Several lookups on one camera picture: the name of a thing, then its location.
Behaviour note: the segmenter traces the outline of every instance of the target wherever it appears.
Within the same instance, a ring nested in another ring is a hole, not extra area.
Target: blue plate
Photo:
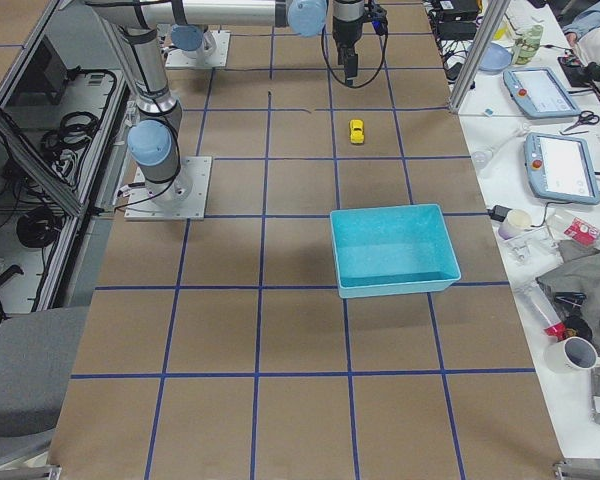
[[[480,62],[480,71],[487,73],[500,73],[511,64],[513,55],[506,48],[497,43],[490,43]]]

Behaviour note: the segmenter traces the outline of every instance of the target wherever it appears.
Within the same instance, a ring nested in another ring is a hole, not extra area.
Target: blue frame tablet
[[[502,78],[513,101],[529,118],[580,115],[580,107],[550,68],[507,69]]]
[[[529,185],[537,197],[587,205],[600,203],[585,140],[530,133],[524,153]]]

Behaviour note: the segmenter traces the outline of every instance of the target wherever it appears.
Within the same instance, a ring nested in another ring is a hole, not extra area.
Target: plastic bottle
[[[536,282],[531,282],[520,288],[518,292],[521,294],[519,298],[522,303],[541,324],[544,333],[563,340],[567,328],[540,286]]]
[[[547,218],[547,225],[585,247],[600,250],[600,229],[566,210],[557,208],[553,215]]]
[[[540,48],[542,40],[542,25],[534,25],[524,32],[522,36],[516,39],[513,45],[513,63],[516,65],[526,65]]]

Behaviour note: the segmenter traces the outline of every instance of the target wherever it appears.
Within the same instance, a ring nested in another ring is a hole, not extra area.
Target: white mug
[[[523,234],[529,228],[531,228],[531,216],[524,210],[513,209],[509,210],[498,228],[498,235],[504,240],[509,240]]]
[[[591,370],[600,366],[595,347],[580,337],[569,337],[550,345],[544,351],[544,360],[556,373]]]

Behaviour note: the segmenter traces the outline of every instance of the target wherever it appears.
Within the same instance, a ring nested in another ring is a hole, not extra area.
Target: teal plastic tray
[[[460,280],[438,205],[335,210],[330,217],[342,298],[437,292]]]

